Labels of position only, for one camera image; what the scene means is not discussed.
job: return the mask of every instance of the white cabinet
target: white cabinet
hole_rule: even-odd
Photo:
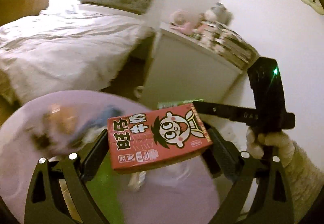
[[[191,99],[219,103],[241,73],[196,39],[162,23],[140,103],[151,109],[159,102]]]

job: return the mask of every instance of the stuffed toy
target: stuffed toy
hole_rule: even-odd
[[[205,13],[205,20],[209,22],[219,22],[228,25],[231,19],[231,13],[227,11],[226,7],[217,2],[213,7],[208,9]]]
[[[206,24],[204,23],[205,21],[205,13],[200,13],[198,17],[198,22],[195,25],[195,28],[193,29],[193,32],[195,34],[201,34],[204,31],[206,26]]]
[[[170,16],[170,28],[178,30],[182,34],[192,35],[194,25],[188,20],[188,13],[182,10],[177,10]]]

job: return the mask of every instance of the bed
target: bed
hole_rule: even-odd
[[[153,40],[139,15],[82,4],[56,10],[48,1],[0,0],[0,95],[9,103],[106,88]]]

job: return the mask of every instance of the mattress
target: mattress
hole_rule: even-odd
[[[49,9],[20,18],[0,27],[0,94],[25,104],[55,91],[101,90],[152,34],[123,15]]]

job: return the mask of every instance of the human hand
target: human hand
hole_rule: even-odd
[[[261,159],[264,155],[264,146],[278,147],[278,156],[281,160],[283,167],[286,167],[293,158],[295,152],[294,142],[285,133],[276,132],[268,134],[259,134],[256,139],[251,128],[247,130],[247,151],[257,159]]]

